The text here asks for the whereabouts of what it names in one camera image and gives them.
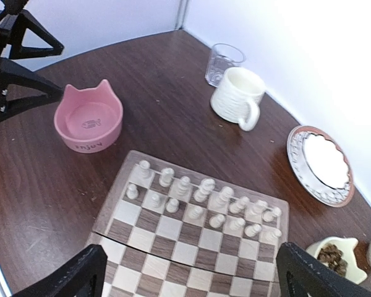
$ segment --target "pet bowl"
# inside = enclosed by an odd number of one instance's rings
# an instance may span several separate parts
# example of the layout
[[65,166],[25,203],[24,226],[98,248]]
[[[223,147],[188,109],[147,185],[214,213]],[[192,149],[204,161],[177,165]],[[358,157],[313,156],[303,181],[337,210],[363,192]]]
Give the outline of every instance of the pet bowl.
[[117,140],[122,128],[122,103],[104,79],[96,88],[67,85],[54,117],[64,143],[80,153],[96,153]]
[[327,237],[326,239],[318,241],[317,243],[313,243],[313,245],[307,248],[307,253],[317,259],[320,250],[324,248],[326,244],[335,244],[336,247],[344,253],[342,259],[348,263],[345,278],[351,282],[354,282],[355,284],[359,284],[367,278],[367,274],[358,268],[356,257],[353,252],[358,242],[359,241],[355,238],[339,238],[334,236]]

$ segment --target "white ceramic bowl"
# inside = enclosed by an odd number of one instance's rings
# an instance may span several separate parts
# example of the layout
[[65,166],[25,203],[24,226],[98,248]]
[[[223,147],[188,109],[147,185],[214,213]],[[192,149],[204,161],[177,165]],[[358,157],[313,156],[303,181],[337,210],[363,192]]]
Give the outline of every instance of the white ceramic bowl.
[[345,278],[359,284],[367,278],[367,274],[358,268],[356,257],[354,255],[354,248],[357,246],[359,241],[355,238],[339,238],[339,237],[327,237],[317,243],[313,243],[307,248],[307,253],[317,259],[320,250],[328,243],[335,244],[338,249],[343,251],[342,259],[348,263],[348,269],[346,271]]

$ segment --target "plate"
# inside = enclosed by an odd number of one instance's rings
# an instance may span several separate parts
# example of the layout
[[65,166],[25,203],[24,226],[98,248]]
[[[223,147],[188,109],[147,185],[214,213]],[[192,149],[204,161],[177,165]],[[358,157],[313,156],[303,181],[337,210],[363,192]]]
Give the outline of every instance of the plate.
[[287,151],[292,170],[303,187],[320,202],[342,207],[355,191],[352,170],[339,145],[312,126],[295,127]]

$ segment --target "white chess piece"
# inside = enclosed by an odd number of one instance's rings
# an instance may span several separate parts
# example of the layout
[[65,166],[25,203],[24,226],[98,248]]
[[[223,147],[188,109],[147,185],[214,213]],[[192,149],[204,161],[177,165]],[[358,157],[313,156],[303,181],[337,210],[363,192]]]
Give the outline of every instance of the white chess piece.
[[190,210],[188,216],[192,220],[196,220],[196,219],[200,218],[202,213],[203,213],[203,208],[201,208],[201,206],[195,206],[192,210]]
[[219,213],[215,215],[214,217],[210,218],[209,225],[212,228],[217,229],[221,227],[224,222],[225,222],[225,216]]
[[153,194],[151,196],[151,201],[152,201],[152,205],[153,207],[159,207],[161,205],[161,197],[158,195],[158,194]]
[[265,221],[265,222],[272,222],[275,218],[278,218],[280,217],[282,214],[282,211],[280,210],[279,207],[274,207],[272,210],[268,211],[268,212],[264,212],[263,215],[262,215],[262,219]]
[[265,239],[268,241],[276,240],[282,236],[282,232],[279,229],[274,229],[265,234]]
[[249,207],[249,212],[252,215],[260,215],[267,209],[267,207],[268,203],[266,201],[258,200]]
[[218,205],[225,205],[228,203],[229,198],[231,198],[233,195],[234,190],[232,190],[230,187],[224,187],[220,193],[218,193],[216,202]]
[[248,202],[250,202],[249,198],[242,197],[229,206],[229,211],[232,213],[239,213],[245,209]]
[[211,178],[205,178],[199,185],[199,189],[194,193],[194,199],[197,202],[203,202],[211,194],[215,188],[215,180]]
[[177,186],[177,194],[183,196],[190,188],[191,180],[188,176],[183,176]]
[[161,171],[159,183],[163,187],[169,187],[172,183],[174,170],[172,168],[164,168]]
[[170,213],[174,213],[174,212],[177,212],[178,209],[179,209],[179,201],[175,198],[171,198],[168,204],[166,204],[166,210]]
[[129,198],[129,199],[136,199],[137,196],[139,195],[139,191],[137,190],[137,187],[136,185],[134,184],[130,184],[128,186],[128,189],[126,190],[126,196]]
[[259,224],[254,224],[254,225],[251,225],[251,226],[247,226],[245,228],[245,234],[246,236],[248,237],[254,237],[256,236],[257,234],[259,234],[259,232],[261,232],[262,230],[262,227],[261,225]]
[[229,229],[236,231],[236,230],[241,229],[245,224],[246,224],[246,221],[244,220],[244,218],[237,218],[236,220],[233,220],[229,224]]
[[140,169],[142,170],[142,177],[148,178],[150,176],[150,163],[146,160],[140,161]]

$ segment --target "dark wooden table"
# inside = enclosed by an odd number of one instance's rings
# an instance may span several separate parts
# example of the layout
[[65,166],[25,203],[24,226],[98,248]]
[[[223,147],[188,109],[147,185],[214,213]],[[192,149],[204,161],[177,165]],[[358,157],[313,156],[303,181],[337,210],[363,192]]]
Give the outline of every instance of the dark wooden table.
[[[132,149],[288,201],[290,241],[306,248],[327,236],[356,237],[359,266],[371,273],[366,201],[356,192],[350,204],[335,209],[304,190],[286,154],[287,136],[298,123],[269,96],[251,132],[217,117],[209,104],[214,89],[204,78],[208,55],[206,46],[177,31],[106,46],[39,71],[77,88],[108,79],[124,105],[124,125],[114,145],[84,155],[57,135],[58,104],[0,124],[0,263],[13,292],[83,248]],[[371,290],[371,277],[363,286]]]

